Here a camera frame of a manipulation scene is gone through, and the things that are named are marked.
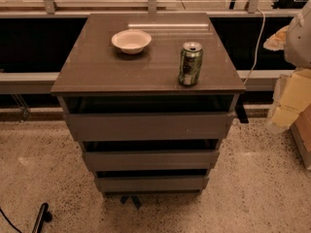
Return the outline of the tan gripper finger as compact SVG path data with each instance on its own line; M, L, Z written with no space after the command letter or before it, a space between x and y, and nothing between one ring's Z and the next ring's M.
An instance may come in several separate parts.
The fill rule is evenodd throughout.
M284 26L279 29L275 34L270 36L263 44L263 47L266 50L283 50L286 42L286 35L288 32L289 26Z

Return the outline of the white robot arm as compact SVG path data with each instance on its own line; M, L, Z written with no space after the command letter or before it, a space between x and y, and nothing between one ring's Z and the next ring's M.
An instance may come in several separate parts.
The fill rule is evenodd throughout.
M291 75L282 75L278 79L267 116L267 130L280 134L311 105L311 0L289 25L268 38L263 47L283 50L285 60L295 67Z

